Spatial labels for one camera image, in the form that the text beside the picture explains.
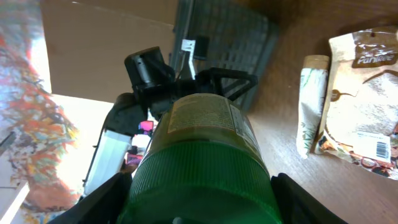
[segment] snack bag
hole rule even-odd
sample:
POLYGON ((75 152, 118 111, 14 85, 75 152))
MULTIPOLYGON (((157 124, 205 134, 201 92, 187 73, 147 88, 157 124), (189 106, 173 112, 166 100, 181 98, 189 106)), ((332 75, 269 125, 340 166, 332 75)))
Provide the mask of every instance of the snack bag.
POLYGON ((332 63, 316 153, 398 180, 398 27, 329 40, 332 63))

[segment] wooden table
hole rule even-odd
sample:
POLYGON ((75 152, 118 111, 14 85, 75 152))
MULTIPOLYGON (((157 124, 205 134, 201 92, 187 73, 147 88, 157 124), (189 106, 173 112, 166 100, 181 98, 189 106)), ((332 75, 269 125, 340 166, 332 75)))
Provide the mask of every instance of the wooden table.
POLYGON ((280 27, 279 42, 249 113, 270 174, 288 174, 348 223, 398 223, 398 181, 326 154, 303 160, 295 149, 304 56, 330 55, 331 37, 398 24, 398 1, 242 2, 280 27))

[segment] cardboard box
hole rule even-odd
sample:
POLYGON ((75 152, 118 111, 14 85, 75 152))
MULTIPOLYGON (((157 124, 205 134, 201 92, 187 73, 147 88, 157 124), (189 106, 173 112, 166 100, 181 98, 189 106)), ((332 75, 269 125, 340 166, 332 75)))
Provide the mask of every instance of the cardboard box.
POLYGON ((178 0, 77 0, 40 3, 52 93, 114 103, 132 92, 124 67, 129 55, 174 46, 178 0))

